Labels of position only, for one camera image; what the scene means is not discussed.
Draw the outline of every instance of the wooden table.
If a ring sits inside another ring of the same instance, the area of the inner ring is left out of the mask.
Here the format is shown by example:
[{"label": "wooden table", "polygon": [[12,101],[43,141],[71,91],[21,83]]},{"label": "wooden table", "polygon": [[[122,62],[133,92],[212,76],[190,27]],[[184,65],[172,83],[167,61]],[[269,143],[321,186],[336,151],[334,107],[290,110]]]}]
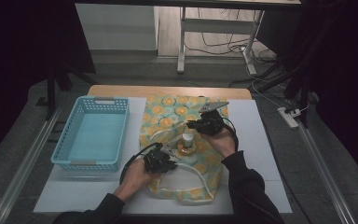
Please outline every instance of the wooden table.
[{"label": "wooden table", "polygon": [[199,87],[160,87],[160,86],[91,86],[88,95],[146,97],[151,94],[172,94],[187,96],[224,97],[228,99],[251,100],[252,95],[246,89],[199,88]]}]

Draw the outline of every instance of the black sleeve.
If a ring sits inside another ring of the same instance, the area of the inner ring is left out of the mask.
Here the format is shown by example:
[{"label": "black sleeve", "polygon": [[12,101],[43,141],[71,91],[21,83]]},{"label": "black sleeve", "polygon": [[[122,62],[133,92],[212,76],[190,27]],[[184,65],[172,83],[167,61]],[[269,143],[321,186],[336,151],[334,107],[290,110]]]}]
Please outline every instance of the black sleeve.
[{"label": "black sleeve", "polygon": [[123,210],[124,202],[114,194],[106,194],[103,201],[94,211],[87,210],[74,224],[107,224],[114,223]]},{"label": "black sleeve", "polygon": [[235,219],[240,223],[284,223],[278,209],[265,193],[263,177],[246,167],[243,152],[238,151],[222,163],[229,170],[228,188]]}]

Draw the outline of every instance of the floor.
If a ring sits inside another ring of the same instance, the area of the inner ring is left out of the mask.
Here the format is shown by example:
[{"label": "floor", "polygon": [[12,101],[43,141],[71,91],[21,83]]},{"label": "floor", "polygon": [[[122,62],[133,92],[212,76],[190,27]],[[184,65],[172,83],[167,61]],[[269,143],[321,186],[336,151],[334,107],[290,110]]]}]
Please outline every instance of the floor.
[{"label": "floor", "polygon": [[[177,10],[167,12],[169,15],[174,13],[179,17]],[[215,15],[221,16],[223,13],[217,12]],[[130,52],[119,54],[94,53],[92,56],[97,74],[92,77],[99,83],[116,85],[228,87],[231,84],[235,88],[252,88],[254,79],[246,74],[244,60],[242,57],[238,57],[236,53],[223,57],[210,54],[204,54],[200,57],[200,52],[188,50],[186,54],[190,57],[186,58],[186,72],[181,76],[177,75],[176,59],[174,58],[177,49],[169,49],[169,46],[175,46],[172,42],[177,40],[174,40],[174,36],[163,38],[163,23],[160,25],[160,40],[165,39],[169,44],[167,44],[167,47],[163,47],[162,41],[159,43],[159,57],[150,54],[134,55]],[[168,28],[177,29],[173,26],[167,26],[166,31],[171,34],[174,33],[170,32]],[[212,42],[214,39],[210,37],[207,41]],[[220,40],[215,41],[215,43],[225,42],[227,36],[223,35]],[[221,49],[206,48],[202,39],[196,40],[196,37],[187,39],[186,43],[192,48],[216,50],[215,52],[223,52],[227,49],[227,46],[223,46]],[[257,63],[256,69],[261,74],[270,66],[270,63]],[[274,71],[273,76],[279,75],[280,72],[279,70]],[[7,214],[6,223],[51,223],[56,216],[34,214],[32,211],[52,168],[49,158],[60,137],[60,125],[66,122],[76,98],[87,94],[90,87],[90,84],[78,77],[71,76],[71,79],[74,83],[71,91],[57,90],[59,97],[66,96],[68,104],[62,108],[55,129],[48,134],[32,172],[29,173],[24,185],[20,187],[18,199],[8,209],[8,211],[11,209],[11,212]],[[317,172],[301,133],[298,130],[289,129],[276,111],[277,105],[290,106],[282,98],[284,86],[285,83],[264,94],[253,93],[260,116],[265,122],[266,132],[285,182],[287,197],[293,209],[293,214],[282,214],[282,217],[287,224],[345,223],[337,214],[336,207],[333,205],[332,198]],[[47,109],[45,106],[37,104],[43,97],[46,97],[46,82],[35,84],[29,90],[27,105],[0,145],[0,200],[28,150],[32,147],[39,131],[46,124]],[[347,223],[358,223],[358,166],[345,147],[321,122],[315,112],[315,106],[315,104],[311,104],[308,108],[310,131],[326,164],[328,164],[332,177],[334,177],[345,202],[351,210],[355,221]],[[194,220],[183,221],[180,218],[170,220],[170,222],[195,223]],[[155,219],[153,223],[163,222]]]}]

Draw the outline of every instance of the person's right hand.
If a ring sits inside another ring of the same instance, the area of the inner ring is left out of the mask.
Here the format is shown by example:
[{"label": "person's right hand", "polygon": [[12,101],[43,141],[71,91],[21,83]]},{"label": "person's right hand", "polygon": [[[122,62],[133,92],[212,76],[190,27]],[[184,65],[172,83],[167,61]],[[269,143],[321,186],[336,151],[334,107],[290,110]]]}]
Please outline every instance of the person's right hand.
[{"label": "person's right hand", "polygon": [[235,143],[232,139],[231,133],[228,129],[224,128],[222,132],[213,136],[201,133],[201,137],[209,142],[211,147],[214,148],[223,158],[235,152]]}]

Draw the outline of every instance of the gray carpet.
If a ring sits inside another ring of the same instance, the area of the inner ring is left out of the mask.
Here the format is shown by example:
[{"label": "gray carpet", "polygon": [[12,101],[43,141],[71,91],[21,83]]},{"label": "gray carpet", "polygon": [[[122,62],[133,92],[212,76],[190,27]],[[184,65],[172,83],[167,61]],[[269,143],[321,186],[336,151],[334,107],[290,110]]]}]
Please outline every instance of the gray carpet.
[{"label": "gray carpet", "polygon": [[[243,60],[190,58],[186,61],[186,72],[181,76],[176,74],[174,59],[135,58],[119,60],[115,63],[108,61],[96,62],[98,75],[92,77],[101,84],[227,87],[231,81],[249,78],[245,73]],[[267,64],[257,66],[259,72],[267,68]],[[60,129],[76,98],[87,94],[90,87],[78,77],[71,76],[71,79],[74,87],[70,92],[57,91],[59,96],[66,95],[70,103],[65,105],[56,127],[49,135],[33,171],[7,218],[7,223],[43,224],[52,223],[55,218],[53,215],[38,215],[32,211],[53,166],[50,156],[60,137]],[[233,87],[247,88],[249,85],[250,82],[245,82]],[[30,89],[27,105],[0,145],[0,199],[44,123],[47,109],[45,106],[36,106],[36,102],[40,97],[46,97],[46,90],[46,82],[35,84]],[[270,92],[279,96],[282,95],[282,90],[282,87],[276,87]],[[282,99],[268,94],[266,96],[279,105],[287,106]],[[277,164],[286,181],[287,196],[294,211],[293,214],[282,215],[285,222],[309,223],[308,216],[311,223],[341,223],[299,131],[288,128],[276,112],[276,105],[257,94],[253,97],[257,102],[260,116],[266,124]],[[314,107],[315,105],[311,105],[308,109],[310,130],[358,223],[358,166],[345,147],[321,122]]]}]

